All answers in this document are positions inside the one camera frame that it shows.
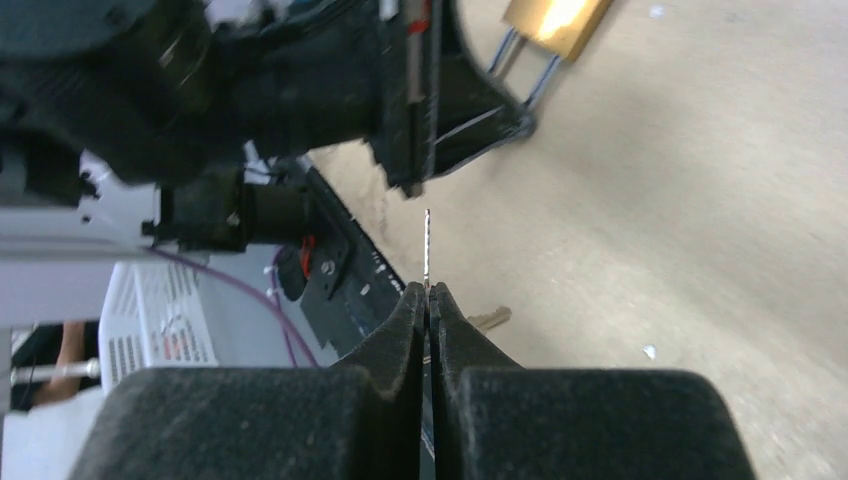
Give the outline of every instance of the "white vent grille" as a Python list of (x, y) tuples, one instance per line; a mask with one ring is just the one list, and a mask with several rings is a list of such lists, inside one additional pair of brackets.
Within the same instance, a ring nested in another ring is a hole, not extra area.
[(100, 356), (110, 368), (106, 392), (141, 368), (217, 366), (196, 273), (175, 263), (117, 264), (100, 321)]

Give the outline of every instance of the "purple cable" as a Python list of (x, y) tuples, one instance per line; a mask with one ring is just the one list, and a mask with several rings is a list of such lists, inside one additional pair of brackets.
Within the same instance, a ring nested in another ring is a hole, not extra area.
[(306, 346), (306, 341), (303, 339), (303, 336), (300, 335), (300, 332), (298, 332), (297, 329), (294, 327), (291, 320), (289, 320), (285, 313), (283, 313), (282, 309), (277, 308), (277, 306), (274, 305), (274, 302), (269, 300), (268, 297), (263, 295), (261, 292), (235, 277), (231, 277), (226, 273), (209, 268), (206, 265), (195, 262), (194, 260), (189, 260), (188, 258), (183, 258), (182, 256), (173, 253), (163, 252), (162, 250), (157, 250), (152, 247), (146, 247), (145, 250), (158, 257), (162, 257), (169, 261), (185, 265), (189, 268), (197, 270), (198, 272), (209, 275), (210, 277), (218, 279), (237, 290), (241, 290), (248, 296), (253, 297), (254, 300), (259, 302), (262, 306), (264, 306), (271, 313), (274, 314), (274, 316), (279, 321), (280, 327), (283, 329), (284, 334), (287, 333), (294, 337), (295, 343), (297, 343), (298, 348), (300, 348), (300, 350), (306, 356), (306, 361), (309, 366), (318, 366), (318, 362), (315, 361), (315, 356), (312, 355), (312, 351), (310, 351), (309, 347)]
[[(277, 280), (277, 262), (280, 261), (280, 254), (282, 253), (283, 247), (278, 247), (277, 251), (274, 252), (274, 257), (271, 259), (272, 268), (271, 271), (268, 272), (268, 277), (271, 278), (271, 291), (274, 293), (274, 304), (277, 305), (277, 310), (285, 315), (282, 304), (280, 303), (280, 283)], [(297, 367), (297, 358), (294, 356), (294, 347), (291, 344), (289, 332), (283, 330), (283, 338), (286, 340), (286, 347), (289, 349), (289, 361), (293, 367)]]

